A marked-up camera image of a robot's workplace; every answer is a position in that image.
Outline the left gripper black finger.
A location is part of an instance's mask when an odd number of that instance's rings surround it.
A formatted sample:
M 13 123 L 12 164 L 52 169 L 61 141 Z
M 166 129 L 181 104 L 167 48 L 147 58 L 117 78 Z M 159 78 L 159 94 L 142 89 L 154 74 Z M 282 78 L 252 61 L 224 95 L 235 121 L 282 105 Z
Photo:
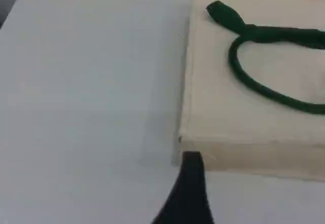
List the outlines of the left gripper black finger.
M 183 152 L 178 177 L 153 223 L 214 223 L 200 152 Z

